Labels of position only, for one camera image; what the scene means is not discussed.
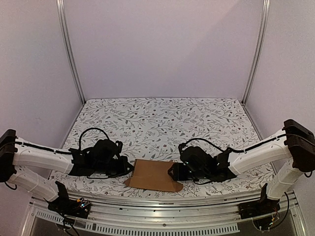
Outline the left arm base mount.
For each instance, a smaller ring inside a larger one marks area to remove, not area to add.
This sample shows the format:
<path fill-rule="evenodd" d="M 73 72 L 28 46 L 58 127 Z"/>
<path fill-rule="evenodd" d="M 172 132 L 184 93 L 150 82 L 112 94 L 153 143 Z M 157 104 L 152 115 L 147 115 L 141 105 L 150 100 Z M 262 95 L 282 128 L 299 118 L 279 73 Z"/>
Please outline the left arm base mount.
<path fill-rule="evenodd" d="M 62 216 L 69 215 L 87 219 L 91 210 L 91 202 L 84 198 L 72 200 L 69 197 L 57 197 L 48 202 L 48 209 Z"/>

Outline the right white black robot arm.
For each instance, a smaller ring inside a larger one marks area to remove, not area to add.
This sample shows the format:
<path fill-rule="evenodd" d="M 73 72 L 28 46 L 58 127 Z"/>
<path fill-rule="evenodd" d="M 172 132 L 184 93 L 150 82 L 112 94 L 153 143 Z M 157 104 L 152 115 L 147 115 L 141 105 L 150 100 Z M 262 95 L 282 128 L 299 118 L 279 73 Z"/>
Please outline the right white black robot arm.
<path fill-rule="evenodd" d="M 178 146 L 180 162 L 168 170 L 174 181 L 206 180 L 225 182 L 255 167 L 286 159 L 275 177 L 263 189 L 263 197 L 254 204 L 258 214 L 270 210 L 297 179 L 315 170 L 315 135 L 298 122 L 288 119 L 284 127 L 272 136 L 242 150 L 228 147 L 212 157 L 202 148 Z"/>

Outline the brown cardboard paper box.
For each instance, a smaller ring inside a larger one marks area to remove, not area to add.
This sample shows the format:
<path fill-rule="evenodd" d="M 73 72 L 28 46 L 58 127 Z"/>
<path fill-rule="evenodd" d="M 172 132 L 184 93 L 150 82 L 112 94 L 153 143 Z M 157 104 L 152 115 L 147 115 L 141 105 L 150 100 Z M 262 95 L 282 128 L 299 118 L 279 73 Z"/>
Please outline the brown cardboard paper box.
<path fill-rule="evenodd" d="M 179 192 L 183 185 L 168 174 L 172 162 L 136 159 L 130 178 L 125 181 L 128 187 L 164 192 Z"/>

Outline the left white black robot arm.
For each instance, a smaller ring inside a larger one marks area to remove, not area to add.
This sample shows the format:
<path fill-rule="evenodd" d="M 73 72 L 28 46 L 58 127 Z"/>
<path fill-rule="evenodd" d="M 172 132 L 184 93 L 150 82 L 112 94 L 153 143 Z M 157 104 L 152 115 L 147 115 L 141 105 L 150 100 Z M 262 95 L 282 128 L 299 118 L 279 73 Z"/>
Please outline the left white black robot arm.
<path fill-rule="evenodd" d="M 88 148 L 57 149 L 28 142 L 17 137 L 15 130 L 8 129 L 0 138 L 0 180 L 53 202 L 62 213 L 70 213 L 73 202 L 68 199 L 66 188 L 28 167 L 75 177 L 91 178 L 93 174 L 104 174 L 105 178 L 121 177 L 133 171 L 128 158 L 121 155 L 122 147 L 122 142 L 105 138 Z"/>

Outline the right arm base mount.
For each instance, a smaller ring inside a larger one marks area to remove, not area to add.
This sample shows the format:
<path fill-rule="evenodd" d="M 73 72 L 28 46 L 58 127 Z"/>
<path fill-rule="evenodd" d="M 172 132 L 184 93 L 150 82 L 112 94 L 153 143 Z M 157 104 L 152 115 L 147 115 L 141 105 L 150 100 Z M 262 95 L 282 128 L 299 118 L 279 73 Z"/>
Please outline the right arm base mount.
<path fill-rule="evenodd" d="M 253 218 L 280 210 L 280 200 L 259 199 L 238 204 L 241 219 Z"/>

